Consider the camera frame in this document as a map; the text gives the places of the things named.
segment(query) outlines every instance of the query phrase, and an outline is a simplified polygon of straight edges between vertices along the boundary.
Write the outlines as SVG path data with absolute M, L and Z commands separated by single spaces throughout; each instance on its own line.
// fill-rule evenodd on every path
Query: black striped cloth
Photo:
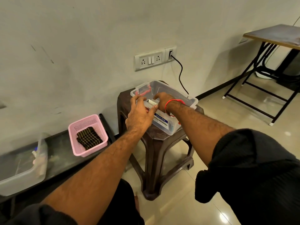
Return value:
M 300 161 L 264 133 L 240 129 L 219 140 L 195 199 L 206 203 L 216 192 L 242 225 L 300 224 Z
M 93 127 L 88 127 L 78 132 L 77 141 L 81 143 L 86 150 L 91 149 L 92 147 L 95 147 L 103 142 Z

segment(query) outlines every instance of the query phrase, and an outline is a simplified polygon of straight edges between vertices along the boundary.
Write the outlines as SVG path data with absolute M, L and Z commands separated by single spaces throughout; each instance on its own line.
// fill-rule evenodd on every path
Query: black baseboard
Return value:
M 245 77 L 248 76 L 248 75 L 250 74 L 250 72 L 251 72 L 251 71 L 247 72 L 247 73 L 245 74 Z M 198 100 L 203 99 L 203 98 L 205 98 L 205 97 L 207 97 L 207 96 L 209 96 L 209 95 L 215 93 L 216 91 L 219 91 L 219 90 L 221 90 L 222 88 L 227 87 L 227 86 L 233 84 L 239 77 L 240 77 L 240 76 L 237 76 L 237 77 L 235 77 L 235 78 L 233 78 L 233 79 L 231 79 L 231 80 L 229 80 L 229 81 L 227 81 L 227 82 L 225 82 L 225 83 L 223 83 L 223 84 L 221 84 L 221 85 L 219 85 L 219 86 L 216 86 L 216 87 L 214 87 L 213 89 L 208 90 L 208 91 L 202 93 L 201 95 L 196 96 L 196 98 L 197 98 Z

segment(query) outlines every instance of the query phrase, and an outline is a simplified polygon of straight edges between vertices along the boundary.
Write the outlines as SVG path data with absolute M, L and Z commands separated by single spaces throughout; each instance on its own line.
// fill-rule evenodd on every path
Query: black fabric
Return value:
M 77 133 L 77 141 L 81 143 L 86 150 L 103 142 L 91 126 Z
M 34 204 L 25 208 L 6 225 L 77 225 L 70 216 L 48 205 Z M 128 182 L 121 179 L 107 210 L 98 224 L 144 225 L 135 208 L 134 194 Z
M 300 162 L 273 138 L 250 129 L 225 135 L 208 170 L 196 178 L 195 199 L 216 192 L 244 224 L 300 224 Z

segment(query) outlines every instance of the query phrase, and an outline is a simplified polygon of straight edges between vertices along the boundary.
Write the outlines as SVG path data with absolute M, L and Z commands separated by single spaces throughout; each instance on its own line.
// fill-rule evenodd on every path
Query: black metal frame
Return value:
M 294 93 L 291 95 L 291 97 L 289 99 L 285 99 L 282 98 L 272 92 L 269 92 L 261 87 L 258 87 L 252 83 L 247 82 L 247 80 L 249 79 L 249 77 L 256 71 L 264 76 L 270 77 L 272 79 L 278 80 L 280 79 L 280 77 L 282 76 L 283 71 L 285 70 L 285 68 L 280 68 L 278 67 L 277 70 L 272 70 L 269 69 L 265 66 L 265 61 L 267 60 L 267 58 L 270 56 L 270 54 L 273 52 L 273 50 L 277 47 L 277 45 L 272 44 L 272 43 L 267 43 L 266 42 L 262 42 L 260 49 L 256 55 L 256 57 L 252 60 L 252 62 L 248 65 L 248 67 L 244 70 L 244 72 L 240 75 L 240 77 L 236 80 L 236 82 L 230 87 L 230 89 L 225 93 L 225 95 L 223 96 L 223 99 L 226 98 L 227 96 L 237 100 L 238 102 L 249 106 L 250 108 L 272 118 L 272 122 L 269 124 L 270 126 L 272 126 L 275 121 L 279 118 L 279 116 L 283 113 L 283 111 L 286 109 L 286 107 L 290 104 L 290 102 L 293 100 L 293 98 L 295 98 L 295 96 L 297 95 L 297 93 L 300 91 L 300 84 L 298 84 L 298 87 L 296 88 L 296 90 L 294 91 Z M 290 62 L 296 57 L 296 55 L 299 53 L 299 51 L 293 53 L 293 57 L 289 57 Z M 234 86 L 245 76 L 246 72 L 249 70 L 249 68 L 253 65 L 253 70 L 251 70 L 250 74 L 246 77 L 246 79 L 243 81 L 242 86 L 244 84 L 248 84 L 250 86 L 253 86 L 261 91 L 264 91 L 276 98 L 279 98 L 283 101 L 285 101 L 286 103 L 283 105 L 283 107 L 280 109 L 280 111 L 277 113 L 277 115 L 274 117 L 252 105 L 250 105 L 249 103 L 246 103 L 244 101 L 242 101 L 241 99 L 238 99 L 237 97 L 229 94 L 230 91 L 234 88 Z

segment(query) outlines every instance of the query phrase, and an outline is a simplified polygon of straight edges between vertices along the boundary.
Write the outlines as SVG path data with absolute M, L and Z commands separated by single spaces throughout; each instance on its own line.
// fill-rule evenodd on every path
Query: clear plastic bin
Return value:
M 130 92 L 130 95 L 133 97 L 136 94 L 140 94 L 145 96 L 147 100 L 153 100 L 154 95 L 159 92 L 171 94 L 175 99 L 183 100 L 187 106 L 196 109 L 198 99 L 191 97 L 188 94 L 179 92 L 169 85 L 156 80 L 137 86 L 133 91 Z M 146 101 L 144 101 L 144 105 L 149 109 L 153 106 Z M 155 113 L 152 124 L 169 135 L 173 135 L 180 128 L 180 124 L 178 123 L 176 117 L 170 117 L 160 110 L 157 110 Z
M 18 193 L 45 179 L 48 160 L 48 147 L 43 138 L 45 136 L 42 134 L 38 142 L 32 138 L 30 142 L 33 143 L 18 149 L 11 143 L 2 144 L 2 151 L 11 149 L 0 155 L 0 195 Z

